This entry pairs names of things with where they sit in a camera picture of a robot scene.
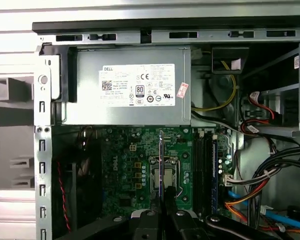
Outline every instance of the power connector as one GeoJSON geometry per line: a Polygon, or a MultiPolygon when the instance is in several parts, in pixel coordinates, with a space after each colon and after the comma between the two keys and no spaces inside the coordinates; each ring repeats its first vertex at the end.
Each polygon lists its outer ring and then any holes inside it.
{"type": "Polygon", "coordinates": [[[222,182],[223,182],[223,184],[224,184],[225,187],[232,187],[233,186],[233,184],[231,182],[228,182],[229,178],[233,179],[234,176],[231,175],[231,174],[224,174],[222,176],[222,182]]]}

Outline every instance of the green circuit board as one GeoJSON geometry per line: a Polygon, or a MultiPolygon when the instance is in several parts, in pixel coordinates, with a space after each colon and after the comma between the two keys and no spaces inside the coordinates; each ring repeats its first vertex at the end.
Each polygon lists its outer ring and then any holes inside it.
{"type": "Polygon", "coordinates": [[[105,128],[101,131],[104,214],[150,207],[159,174],[159,130],[164,132],[165,186],[176,187],[179,209],[192,208],[190,128],[105,128]]]}

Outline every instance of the white label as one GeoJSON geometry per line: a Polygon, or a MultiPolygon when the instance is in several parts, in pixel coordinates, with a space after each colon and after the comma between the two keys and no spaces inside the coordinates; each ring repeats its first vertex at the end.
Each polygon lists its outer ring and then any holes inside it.
{"type": "Polygon", "coordinates": [[[241,70],[241,58],[231,61],[231,70],[241,70]]]}
{"type": "Polygon", "coordinates": [[[258,102],[258,98],[259,98],[260,92],[259,91],[254,91],[250,94],[250,98],[252,101],[254,101],[255,103],[259,103],[258,102]]]}
{"type": "Polygon", "coordinates": [[[299,68],[299,56],[295,56],[294,57],[294,69],[298,69],[299,68]]]}
{"type": "Polygon", "coordinates": [[[99,71],[99,95],[106,107],[176,105],[174,64],[107,65],[99,71]]]}
{"type": "Polygon", "coordinates": [[[191,60],[201,59],[203,56],[201,48],[191,48],[191,60]]]}
{"type": "Polygon", "coordinates": [[[254,126],[252,125],[248,125],[246,127],[247,129],[249,129],[252,133],[257,134],[258,132],[260,132],[258,129],[256,129],[254,126]]]}

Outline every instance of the motherboard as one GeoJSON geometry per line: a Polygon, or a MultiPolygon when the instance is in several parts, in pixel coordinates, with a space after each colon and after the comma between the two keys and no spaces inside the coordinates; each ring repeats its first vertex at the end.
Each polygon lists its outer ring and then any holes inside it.
{"type": "MultiPolygon", "coordinates": [[[[232,153],[233,145],[226,129],[103,128],[99,131],[102,141],[103,214],[128,215],[134,210],[150,207],[151,194],[157,192],[160,186],[160,131],[164,133],[164,186],[175,187],[177,207],[192,210],[199,199],[218,196],[221,179],[218,176],[232,170],[228,155],[232,153]],[[201,138],[207,143],[209,141],[211,146],[198,143],[201,138]],[[203,174],[214,177],[204,177],[196,182],[196,176],[203,174]],[[215,192],[205,191],[204,186],[214,188],[215,192]],[[202,193],[199,198],[194,192],[198,189],[202,193]]],[[[213,199],[211,204],[217,211],[218,198],[213,199]]]]}

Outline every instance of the power supply label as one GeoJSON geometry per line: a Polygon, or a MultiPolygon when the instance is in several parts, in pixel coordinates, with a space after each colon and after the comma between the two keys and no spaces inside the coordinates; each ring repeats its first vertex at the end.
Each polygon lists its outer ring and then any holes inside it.
{"type": "Polygon", "coordinates": [[[105,107],[175,106],[175,65],[103,66],[99,71],[99,96],[105,107]]]}

